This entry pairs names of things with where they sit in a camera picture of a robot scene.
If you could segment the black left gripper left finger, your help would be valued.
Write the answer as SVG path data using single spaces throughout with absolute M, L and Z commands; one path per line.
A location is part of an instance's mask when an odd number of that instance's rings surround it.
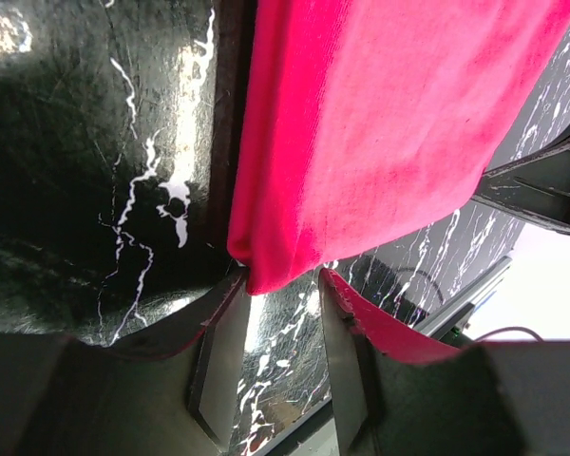
M 219 455 L 250 314 L 247 272 L 109 347 L 0 333 L 0 455 Z

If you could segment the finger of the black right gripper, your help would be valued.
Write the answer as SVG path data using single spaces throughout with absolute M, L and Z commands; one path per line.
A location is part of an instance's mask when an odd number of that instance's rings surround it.
M 570 235 L 570 124 L 544 148 L 485 172 L 471 199 Z

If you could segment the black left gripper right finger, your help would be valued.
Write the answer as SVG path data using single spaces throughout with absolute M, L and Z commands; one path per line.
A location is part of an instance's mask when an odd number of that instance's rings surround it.
M 343 455 L 570 455 L 570 341 L 458 349 L 319 275 Z

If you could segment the magenta pink t shirt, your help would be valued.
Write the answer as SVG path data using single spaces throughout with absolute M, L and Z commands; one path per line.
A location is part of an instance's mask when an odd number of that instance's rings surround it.
M 252 295 L 473 194 L 570 1 L 261 1 L 228 233 Z

